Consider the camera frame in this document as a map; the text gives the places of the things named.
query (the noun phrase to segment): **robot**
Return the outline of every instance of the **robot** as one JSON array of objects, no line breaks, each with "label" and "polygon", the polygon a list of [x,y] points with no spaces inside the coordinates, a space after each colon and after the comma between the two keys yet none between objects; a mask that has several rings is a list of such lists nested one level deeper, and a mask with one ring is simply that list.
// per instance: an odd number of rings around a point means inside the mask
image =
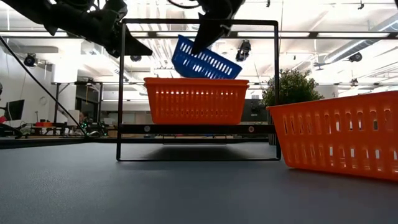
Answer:
[{"label": "robot", "polygon": [[[44,25],[55,35],[58,29],[77,35],[103,46],[113,57],[121,54],[121,19],[127,14],[127,5],[123,0],[107,0],[102,9],[95,0],[2,0],[31,21]],[[171,4],[190,9],[172,0]],[[197,0],[205,12],[200,14],[200,28],[195,39],[192,53],[198,54],[216,40],[228,35],[231,24],[209,22],[203,19],[233,19],[244,0]],[[140,43],[126,30],[126,56],[149,56],[151,49]]]}]

